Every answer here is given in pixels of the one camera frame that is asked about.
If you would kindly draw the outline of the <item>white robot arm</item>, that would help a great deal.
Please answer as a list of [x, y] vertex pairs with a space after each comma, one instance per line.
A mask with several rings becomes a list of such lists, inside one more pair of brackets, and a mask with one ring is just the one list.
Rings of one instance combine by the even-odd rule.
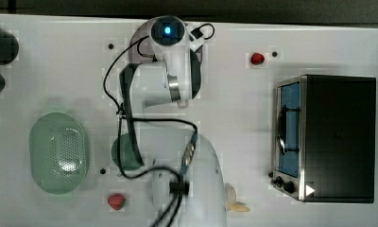
[[176, 16], [150, 20], [145, 35], [151, 62], [131, 62], [120, 73], [123, 141], [150, 179], [151, 227], [227, 227], [221, 167], [195, 123], [159, 117], [147, 108], [186, 104], [201, 86], [200, 30]]

